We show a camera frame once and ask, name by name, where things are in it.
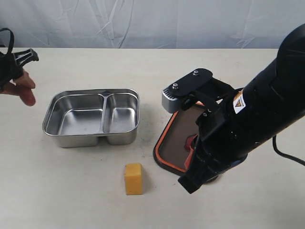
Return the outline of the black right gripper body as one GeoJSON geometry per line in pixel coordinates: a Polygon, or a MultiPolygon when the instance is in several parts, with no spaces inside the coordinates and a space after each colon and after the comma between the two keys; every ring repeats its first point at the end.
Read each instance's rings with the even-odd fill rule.
{"type": "Polygon", "coordinates": [[[243,130],[236,121],[233,97],[238,90],[211,79],[198,89],[200,102],[211,112],[201,114],[197,120],[199,135],[190,164],[178,182],[188,193],[244,162],[248,156],[241,143],[243,130]]]}

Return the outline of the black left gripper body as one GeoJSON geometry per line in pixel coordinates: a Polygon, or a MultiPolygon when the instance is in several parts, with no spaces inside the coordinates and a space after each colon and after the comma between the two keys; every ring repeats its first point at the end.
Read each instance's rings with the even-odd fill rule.
{"type": "Polygon", "coordinates": [[[25,64],[38,61],[38,54],[33,49],[21,52],[0,53],[0,91],[4,91],[4,86],[11,80],[16,80],[23,76],[25,64]]]}

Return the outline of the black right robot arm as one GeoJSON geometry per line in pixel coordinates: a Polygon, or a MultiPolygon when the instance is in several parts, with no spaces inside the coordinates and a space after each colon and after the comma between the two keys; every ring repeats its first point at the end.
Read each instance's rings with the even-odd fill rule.
{"type": "Polygon", "coordinates": [[[216,111],[196,120],[199,133],[179,183],[188,193],[245,161],[248,154],[305,115],[305,27],[282,41],[276,58],[216,111]]]}

